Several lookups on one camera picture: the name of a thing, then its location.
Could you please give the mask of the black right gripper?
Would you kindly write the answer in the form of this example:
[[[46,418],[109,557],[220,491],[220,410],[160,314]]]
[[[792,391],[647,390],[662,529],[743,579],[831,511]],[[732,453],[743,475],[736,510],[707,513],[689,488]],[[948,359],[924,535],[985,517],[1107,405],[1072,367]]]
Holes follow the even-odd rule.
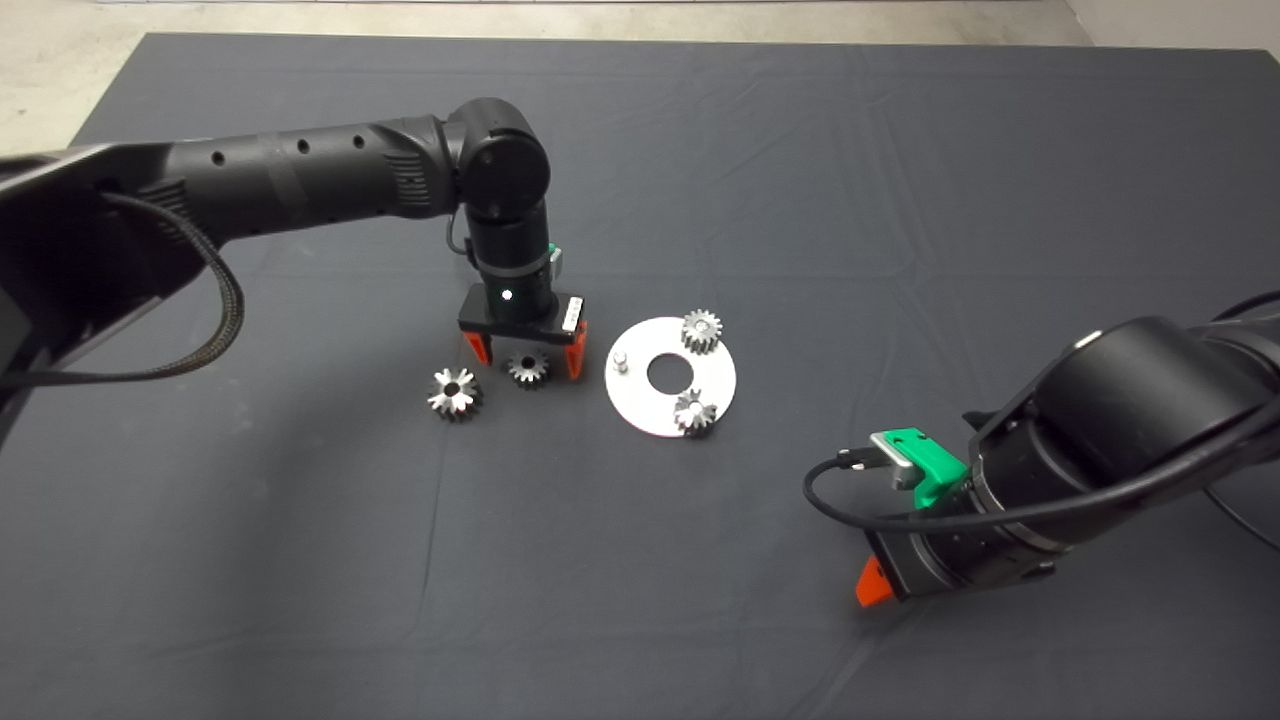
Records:
[[[993,591],[1051,574],[1051,537],[1025,523],[932,533],[868,530],[856,601],[890,601]]]

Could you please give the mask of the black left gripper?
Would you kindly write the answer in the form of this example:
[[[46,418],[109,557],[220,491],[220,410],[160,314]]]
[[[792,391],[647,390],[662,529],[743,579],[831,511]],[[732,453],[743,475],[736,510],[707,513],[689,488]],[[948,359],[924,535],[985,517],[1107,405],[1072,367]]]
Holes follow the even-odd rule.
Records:
[[[493,364],[490,336],[564,346],[567,377],[579,380],[588,342],[585,307],[580,295],[548,291],[529,297],[475,283],[458,311],[458,328],[483,366]]]

